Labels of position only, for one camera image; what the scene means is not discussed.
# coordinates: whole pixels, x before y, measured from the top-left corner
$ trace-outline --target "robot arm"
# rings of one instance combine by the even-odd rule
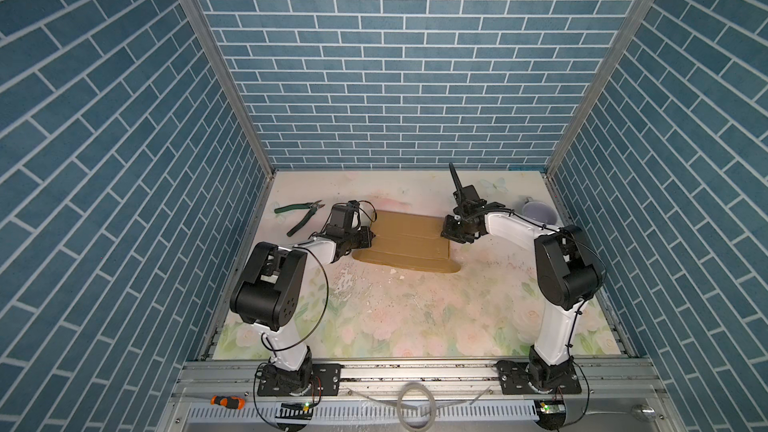
[[[516,216],[503,204],[487,203],[474,186],[462,187],[453,164],[449,166],[457,207],[453,216],[446,216],[442,236],[472,243],[483,235],[496,235],[533,252],[536,258],[538,286],[547,302],[542,329],[529,354],[528,372],[535,388],[556,388],[563,376],[572,375],[568,348],[577,317],[603,282],[598,258],[584,246],[586,233],[577,226],[546,228]]]
[[[331,264],[354,248],[370,247],[373,237],[370,226],[360,223],[360,204],[350,201],[334,206],[328,223],[309,241],[288,246],[260,242],[248,258],[230,310],[252,324],[272,351],[274,360],[264,373],[279,376],[285,392],[304,390],[312,375],[312,353],[291,320],[307,260],[311,267]]]

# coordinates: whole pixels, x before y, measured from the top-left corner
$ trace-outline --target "floral mat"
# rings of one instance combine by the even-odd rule
[[[552,204],[536,172],[460,172],[460,176],[464,185],[475,184],[479,195],[489,201],[520,207],[531,196]],[[454,206],[452,190],[448,172],[279,172],[254,243],[290,243],[285,232],[305,212],[276,215],[275,207],[319,198],[329,205],[297,234],[301,240],[320,229],[334,202],[365,199],[384,210],[444,216]],[[451,256],[462,264],[455,274],[365,264],[349,256],[327,265],[330,300],[321,325],[307,340],[312,356],[527,355],[544,311],[533,254],[488,235],[471,245],[452,242]],[[308,260],[293,316],[302,336],[320,316],[325,296],[325,279]],[[619,354],[597,301],[590,301],[583,312],[574,354]],[[266,357],[258,333],[229,312],[214,360]]]

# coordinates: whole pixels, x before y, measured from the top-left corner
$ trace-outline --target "wire cutters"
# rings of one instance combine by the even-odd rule
[[[304,218],[301,219],[301,222],[296,224],[291,230],[288,231],[286,235],[289,237],[293,234],[297,233],[299,229],[301,229],[303,226],[306,225],[307,222],[310,221],[312,216],[315,215],[318,208],[325,207],[325,204],[321,204],[320,200],[315,202],[306,202],[303,204],[291,204],[290,206],[284,206],[284,207],[278,207],[275,209],[275,214],[281,214],[283,212],[288,212],[289,210],[303,210],[304,208],[308,208],[309,210],[306,212],[306,215],[304,215]]]

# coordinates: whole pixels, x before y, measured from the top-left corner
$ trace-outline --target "mounting plate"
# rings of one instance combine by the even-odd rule
[[[498,381],[502,385],[504,395],[545,394],[552,395],[550,390],[542,392],[533,388],[528,379],[528,362],[513,362],[512,360],[500,360],[496,362],[498,369]],[[563,394],[580,394],[581,384],[574,372],[570,377],[563,379],[560,385]]]
[[[340,375],[341,364],[312,364],[312,376],[320,379],[323,397],[339,395]],[[295,397],[278,385],[274,375],[262,376],[256,395],[259,397]],[[303,395],[312,395],[312,389],[308,389]]]

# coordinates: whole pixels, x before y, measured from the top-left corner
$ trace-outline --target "brick wall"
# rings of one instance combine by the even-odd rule
[[[264,174],[177,0],[0,0],[0,430],[144,430]]]
[[[768,0],[656,0],[555,180],[689,430],[766,430]]]
[[[200,0],[279,168],[539,168],[631,0]]]

